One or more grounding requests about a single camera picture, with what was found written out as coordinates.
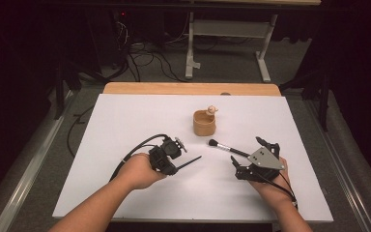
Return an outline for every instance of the white table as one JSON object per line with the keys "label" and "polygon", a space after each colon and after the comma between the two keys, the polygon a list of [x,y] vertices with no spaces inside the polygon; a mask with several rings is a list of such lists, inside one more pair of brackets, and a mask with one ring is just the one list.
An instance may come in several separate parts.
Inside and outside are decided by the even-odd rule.
{"label": "white table", "polygon": [[[219,108],[213,136],[192,131],[192,113]],[[332,221],[328,204],[285,98],[280,96],[102,94],[92,113],[53,216],[61,218],[106,184],[121,159],[158,133],[181,138],[188,149],[178,166],[202,156],[176,175],[131,193],[114,215],[119,221],[271,222],[272,211],[246,181],[237,180],[230,156],[210,147],[210,138],[246,153],[260,145],[255,136],[279,143],[307,221]],[[160,145],[161,139],[151,144]],[[235,156],[241,164],[248,160]]]}

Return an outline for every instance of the black cable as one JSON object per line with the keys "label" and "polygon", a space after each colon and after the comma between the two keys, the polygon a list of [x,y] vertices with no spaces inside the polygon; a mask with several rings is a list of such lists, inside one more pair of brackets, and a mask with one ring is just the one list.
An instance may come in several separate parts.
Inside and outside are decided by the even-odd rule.
{"label": "black cable", "polygon": [[117,176],[117,174],[119,173],[119,171],[120,171],[120,169],[122,168],[122,166],[131,158],[131,155],[135,152],[135,151],[137,151],[138,149],[140,149],[140,148],[142,148],[142,147],[144,147],[144,146],[146,146],[146,143],[148,143],[148,142],[150,142],[151,140],[153,140],[153,139],[155,139],[155,138],[158,138],[158,137],[164,137],[165,139],[167,139],[167,138],[169,138],[166,134],[162,134],[162,133],[160,133],[160,134],[156,134],[156,135],[154,135],[154,136],[151,136],[150,138],[148,138],[148,139],[146,139],[146,140],[144,140],[143,142],[141,142],[140,144],[138,144],[137,146],[135,146],[123,159],[122,159],[122,161],[119,163],[119,165],[116,167],[116,169],[114,170],[114,172],[113,172],[113,175],[111,176],[111,178],[110,178],[110,180],[109,180],[109,182],[111,181],[111,180],[113,180],[116,176]]}
{"label": "black cable", "polygon": [[144,55],[151,56],[152,59],[150,59],[150,61],[147,62],[146,64],[143,64],[143,65],[139,65],[139,64],[137,64],[138,67],[146,67],[146,66],[152,64],[152,62],[155,60],[155,55],[154,55],[153,53],[149,52],[149,51],[147,51],[147,53],[145,53],[145,54],[139,54],[139,55],[135,56],[135,57],[134,57],[134,60],[137,59],[138,57],[140,57],[140,56],[144,56]]}
{"label": "black cable", "polygon": [[224,40],[222,40],[223,38],[227,38],[227,37],[220,37],[220,38],[218,39],[218,43],[219,43],[219,44],[238,45],[238,44],[245,44],[245,43],[248,43],[248,42],[250,42],[250,41],[253,40],[253,38],[244,38],[244,39],[243,39],[242,41],[240,41],[240,42],[230,42],[230,41],[224,41]]}
{"label": "black cable", "polygon": [[134,46],[140,45],[140,44],[143,45],[143,48],[138,48],[137,50],[134,50],[131,53],[137,53],[137,52],[142,51],[146,48],[145,43],[134,43],[134,44],[131,45],[131,48],[133,48]]}
{"label": "black cable", "polygon": [[123,66],[115,73],[111,74],[110,76],[108,76],[106,79],[113,79],[113,78],[116,78],[117,76],[123,74],[126,72],[126,70],[128,69],[128,61],[125,60],[125,62],[123,63]]}
{"label": "black cable", "polygon": [[289,190],[285,189],[284,187],[282,187],[282,186],[280,186],[280,185],[278,185],[278,184],[276,184],[276,183],[268,180],[263,175],[261,175],[260,173],[258,173],[256,170],[254,170],[254,169],[250,169],[250,170],[252,170],[253,172],[255,172],[255,174],[258,175],[266,183],[268,183],[268,184],[270,184],[270,185],[272,185],[272,186],[274,186],[274,187],[276,187],[278,189],[281,189],[284,192],[286,192],[289,196],[291,196],[291,201],[293,202],[294,206],[296,208],[298,208],[298,201],[297,201],[297,198],[295,197],[294,191],[292,190],[291,185],[289,184],[289,182],[287,181],[287,179],[285,179],[285,177],[281,173],[279,173],[279,175],[282,176],[282,178],[287,183],[287,185],[288,185],[288,187],[290,188],[291,191],[289,191]]}
{"label": "black cable", "polygon": [[134,81],[137,81],[137,78],[134,74],[134,71],[131,69],[131,67],[128,67],[128,69],[130,70],[131,74],[133,75]]}
{"label": "black cable", "polygon": [[183,27],[183,30],[180,33],[180,35],[178,37],[176,37],[176,39],[174,39],[172,41],[164,42],[164,44],[171,44],[171,43],[175,43],[177,41],[182,41],[182,40],[188,38],[188,36],[184,36],[184,33],[186,32],[186,28],[189,25],[188,22],[189,22],[189,13],[187,13],[186,16],[185,16],[185,26]]}
{"label": "black cable", "polygon": [[138,77],[138,79],[135,78],[134,72],[131,71],[131,73],[133,73],[133,75],[134,75],[134,80],[137,81],[137,82],[140,82],[141,81],[141,77],[140,77],[140,71],[138,70],[137,64],[135,63],[134,58],[132,57],[132,55],[130,53],[128,53],[128,56],[130,57],[131,62],[133,63],[133,65],[135,67],[135,70],[137,71],[137,77]]}
{"label": "black cable", "polygon": [[174,74],[175,77],[172,77],[172,76],[170,76],[169,74],[167,74],[167,73],[165,72],[165,70],[164,70],[164,66],[163,66],[163,62],[162,62],[162,60],[161,60],[159,57],[155,56],[155,58],[159,60],[160,67],[161,67],[161,71],[164,73],[165,76],[167,76],[168,78],[170,78],[170,79],[172,79],[172,80],[178,80],[178,79],[176,78],[177,76],[176,76],[175,74]]}
{"label": "black cable", "polygon": [[145,144],[145,145],[143,145],[143,146],[141,146],[142,148],[143,147],[154,147],[155,145],[152,145],[152,144]]}
{"label": "black cable", "polygon": [[71,125],[71,127],[69,128],[69,131],[68,131],[68,137],[66,139],[66,143],[68,145],[68,150],[69,152],[71,153],[71,156],[74,158],[76,156],[76,154],[71,150],[71,143],[70,143],[70,139],[71,139],[71,131],[72,129],[74,128],[74,126],[76,124],[84,124],[84,122],[81,122],[81,118],[83,117],[83,115],[85,115],[87,112],[89,112],[91,109],[93,109],[95,106],[92,105],[90,106],[88,109],[86,109],[85,111],[83,111],[83,113],[81,114],[75,114],[73,116],[77,117],[76,120],[74,120],[73,124]]}
{"label": "black cable", "polygon": [[215,48],[217,45],[218,45],[218,38],[215,38],[215,40],[214,40],[214,44],[213,44],[212,46],[210,46],[209,48],[199,48],[199,47],[197,47],[196,45],[194,45],[193,48],[196,49],[196,50],[209,51],[209,50]]}
{"label": "black cable", "polygon": [[157,53],[158,55],[160,55],[160,56],[162,57],[162,59],[165,61],[165,63],[167,63],[167,65],[168,65],[168,69],[170,70],[171,74],[174,75],[175,80],[178,80],[178,81],[180,81],[180,82],[188,82],[187,80],[182,80],[182,79],[180,79],[180,78],[178,78],[178,77],[176,76],[176,74],[175,74],[175,73],[173,72],[173,70],[171,69],[171,64],[170,64],[170,62],[168,62],[168,60],[165,58],[165,56],[164,56],[161,52],[159,52],[159,51],[155,51],[155,53]]}
{"label": "black cable", "polygon": [[173,47],[173,48],[184,48],[188,47],[188,40],[186,40],[188,37],[183,37],[180,40],[176,40],[170,43],[166,43],[165,45]]}

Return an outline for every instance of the wire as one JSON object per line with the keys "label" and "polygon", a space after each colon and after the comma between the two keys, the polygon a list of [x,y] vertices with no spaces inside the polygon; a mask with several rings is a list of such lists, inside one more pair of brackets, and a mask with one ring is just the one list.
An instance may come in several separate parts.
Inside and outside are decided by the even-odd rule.
{"label": "wire", "polygon": [[138,45],[143,45],[143,47],[138,49],[138,50],[132,51],[132,53],[136,53],[136,52],[139,52],[139,51],[142,51],[142,50],[146,49],[146,44],[145,43],[133,43],[131,45],[131,47],[138,46]]}
{"label": "wire", "polygon": [[137,81],[137,78],[134,74],[134,71],[131,69],[131,67],[128,67],[128,69],[130,70],[131,74],[133,75],[134,80]]}
{"label": "wire", "polygon": [[196,37],[202,44],[208,44],[209,42],[213,41],[214,44],[212,44],[210,47],[208,48],[200,48],[198,46],[196,46],[196,44],[193,45],[193,47],[196,49],[196,50],[212,50],[213,48],[215,48],[217,45],[220,45],[220,44],[230,44],[230,45],[239,45],[239,44],[245,44],[245,43],[248,43],[250,41],[253,40],[253,38],[244,38],[242,41],[240,42],[230,42],[230,41],[227,41],[227,40],[224,40],[226,38],[230,38],[230,37],[213,37],[213,36],[198,36]]}
{"label": "wire", "polygon": [[[125,24],[121,23],[120,21],[117,21],[116,24],[120,26],[120,34],[117,37],[117,45],[119,46],[119,50],[122,50],[122,47],[124,47],[126,43],[128,42],[128,28],[126,27]],[[123,42],[122,47],[120,47],[120,38],[123,34],[123,29],[125,30],[126,35],[125,35],[125,41]]]}
{"label": "wire", "polygon": [[66,143],[68,145],[68,150],[69,152],[71,153],[71,156],[73,158],[75,158],[76,154],[71,150],[71,143],[70,143],[70,139],[71,139],[71,131],[73,130],[74,126],[76,124],[84,124],[84,122],[81,122],[81,118],[83,117],[83,115],[85,115],[87,112],[89,112],[91,109],[93,109],[95,106],[92,105],[90,106],[88,109],[86,109],[85,111],[83,111],[83,113],[81,114],[74,114],[73,116],[77,117],[76,120],[74,120],[73,124],[71,125],[71,127],[69,128],[69,131],[68,131],[68,137],[66,139]]}
{"label": "wire", "polygon": [[106,79],[111,80],[113,78],[116,78],[117,76],[125,73],[127,69],[128,69],[128,61],[125,60],[125,62],[123,63],[123,66],[117,72],[115,72],[115,73],[111,74],[110,76],[108,76]]}
{"label": "wire", "polygon": [[132,71],[132,69],[130,69],[131,73],[132,73],[133,76],[134,76],[134,80],[137,81],[137,82],[140,82],[140,81],[141,81],[141,79],[140,79],[140,71],[138,70],[137,64],[135,63],[134,58],[131,56],[130,53],[128,53],[128,56],[130,57],[131,62],[133,63],[133,65],[134,65],[134,67],[135,67],[135,70],[137,71],[137,77],[138,77],[138,78],[135,77],[134,72]]}
{"label": "wire", "polygon": [[[140,45],[140,44],[143,45],[142,48],[135,50],[135,52],[132,51],[129,53],[133,65],[137,68],[137,73],[139,73],[138,72],[139,67],[146,67],[148,65],[151,65],[155,60],[158,60],[160,67],[161,67],[161,71],[164,73],[166,77],[172,80],[180,81],[180,82],[188,82],[187,80],[183,80],[177,77],[177,75],[172,70],[171,64],[168,62],[168,60],[165,58],[165,56],[161,52],[147,50],[146,45],[144,43],[137,43],[136,45]],[[147,63],[139,65],[138,62],[135,62],[135,60],[142,56],[150,56],[151,59]],[[167,65],[169,69],[169,73],[167,73],[167,71],[165,70],[164,64]]]}
{"label": "wire", "polygon": [[113,175],[111,175],[111,178],[109,180],[109,182],[111,180],[113,180],[117,174],[119,173],[120,169],[122,168],[122,166],[131,158],[131,155],[137,151],[138,149],[144,147],[144,146],[151,146],[151,145],[147,145],[146,143],[150,142],[151,140],[155,139],[155,138],[158,138],[158,137],[164,137],[165,139],[169,138],[166,134],[156,134],[154,136],[151,136],[150,138],[144,140],[143,142],[141,142],[140,144],[138,144],[137,146],[135,146],[124,158],[123,160],[119,163],[119,165],[116,167],[116,169],[114,170],[113,172]]}
{"label": "wire", "polygon": [[268,180],[268,179],[265,178],[263,175],[261,175],[260,173],[258,173],[256,170],[254,170],[254,169],[250,169],[250,170],[252,170],[253,172],[255,172],[255,174],[258,175],[258,176],[259,176],[262,180],[264,180],[266,183],[268,183],[268,184],[270,184],[270,185],[272,185],[272,186],[274,186],[274,187],[276,187],[276,188],[278,188],[278,189],[281,189],[281,190],[283,190],[284,192],[286,192],[289,196],[291,196],[291,200],[292,200],[294,206],[295,206],[296,208],[298,208],[298,201],[297,201],[297,198],[295,197],[294,191],[292,190],[291,185],[289,184],[289,182],[287,181],[287,179],[285,179],[285,177],[284,177],[281,173],[279,173],[279,175],[280,175],[280,176],[284,179],[284,181],[287,183],[287,185],[288,185],[288,187],[289,187],[290,190],[287,190],[287,189],[285,189],[284,187],[280,186],[279,184],[276,184],[276,183],[274,183],[274,182]]}
{"label": "wire", "polygon": [[178,41],[182,41],[186,38],[188,38],[188,36],[184,36],[184,33],[186,31],[186,26],[188,25],[188,21],[189,21],[189,14],[186,14],[186,19],[185,19],[185,26],[183,27],[183,31],[182,33],[180,34],[179,37],[177,37],[177,39],[173,40],[173,41],[170,41],[170,42],[166,42],[165,44],[171,44],[171,43],[175,43],[175,42],[178,42]]}
{"label": "wire", "polygon": [[184,47],[188,47],[188,42],[185,41],[185,39],[187,39],[188,36],[182,38],[181,40],[177,40],[173,43],[167,43],[166,45],[167,46],[170,46],[170,47],[173,47],[173,48],[184,48]]}
{"label": "wire", "polygon": [[156,145],[152,145],[152,144],[145,144],[145,145],[143,145],[143,146],[141,146],[141,147],[143,148],[143,147],[154,147],[154,146],[156,146]]}

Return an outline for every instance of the wooden cylinder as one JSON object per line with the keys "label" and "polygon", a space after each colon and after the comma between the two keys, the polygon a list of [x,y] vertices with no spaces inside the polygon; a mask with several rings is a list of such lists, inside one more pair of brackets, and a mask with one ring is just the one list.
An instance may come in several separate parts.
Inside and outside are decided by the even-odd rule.
{"label": "wooden cylinder", "polygon": [[215,116],[208,115],[207,110],[197,110],[193,116],[194,133],[198,136],[209,136],[215,133]]}

